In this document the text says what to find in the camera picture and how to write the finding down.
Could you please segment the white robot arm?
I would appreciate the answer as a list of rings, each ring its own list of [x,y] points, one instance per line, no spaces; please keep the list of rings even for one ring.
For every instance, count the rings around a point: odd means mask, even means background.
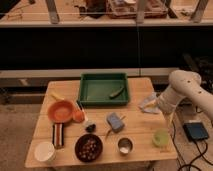
[[[213,121],[213,95],[201,87],[198,73],[175,70],[170,73],[168,81],[168,87],[156,99],[165,115],[169,116],[184,98],[188,98]]]

